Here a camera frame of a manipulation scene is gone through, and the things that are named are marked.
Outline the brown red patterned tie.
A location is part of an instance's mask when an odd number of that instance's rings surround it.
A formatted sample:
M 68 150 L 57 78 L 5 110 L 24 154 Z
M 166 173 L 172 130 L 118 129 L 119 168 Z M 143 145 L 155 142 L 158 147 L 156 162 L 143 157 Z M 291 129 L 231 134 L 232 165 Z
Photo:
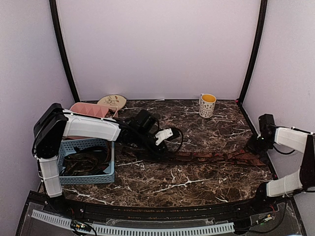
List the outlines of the brown red patterned tie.
M 260 156 L 247 150 L 237 150 L 230 153 L 219 152 L 177 152 L 164 157 L 157 157 L 146 150 L 123 147 L 122 155 L 135 157 L 138 160 L 165 165 L 203 165 L 232 164 L 247 166 L 264 166 Z

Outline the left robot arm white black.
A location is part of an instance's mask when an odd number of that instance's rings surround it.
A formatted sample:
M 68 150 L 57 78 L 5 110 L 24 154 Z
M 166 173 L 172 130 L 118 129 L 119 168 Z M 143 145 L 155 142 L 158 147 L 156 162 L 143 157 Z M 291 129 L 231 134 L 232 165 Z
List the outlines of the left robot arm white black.
M 34 142 L 32 155 L 37 160 L 39 175 L 50 206 L 58 214 L 69 211 L 69 202 L 61 196 L 63 194 L 59 168 L 59 148 L 63 138 L 88 137 L 115 142 L 131 142 L 144 147 L 156 156 L 165 152 L 164 141 L 173 136 L 171 128 L 150 132 L 155 124 L 149 113 L 144 113 L 144 120 L 120 120 L 118 118 L 97 118 L 82 115 L 64 109 L 61 104 L 52 104 L 34 126 Z

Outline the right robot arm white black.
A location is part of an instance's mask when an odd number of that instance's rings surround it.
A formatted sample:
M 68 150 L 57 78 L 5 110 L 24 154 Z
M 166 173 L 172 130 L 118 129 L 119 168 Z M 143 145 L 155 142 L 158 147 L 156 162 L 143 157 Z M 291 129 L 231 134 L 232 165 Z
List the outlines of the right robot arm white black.
M 315 134 L 296 128 L 266 125 L 258 135 L 247 142 L 247 148 L 254 154 L 263 155 L 275 150 L 281 155 L 295 152 L 303 154 L 297 171 L 277 180 L 262 183 L 251 203 L 255 213 L 262 213 L 270 205 L 270 199 L 285 197 L 300 192 L 314 192 L 315 187 Z

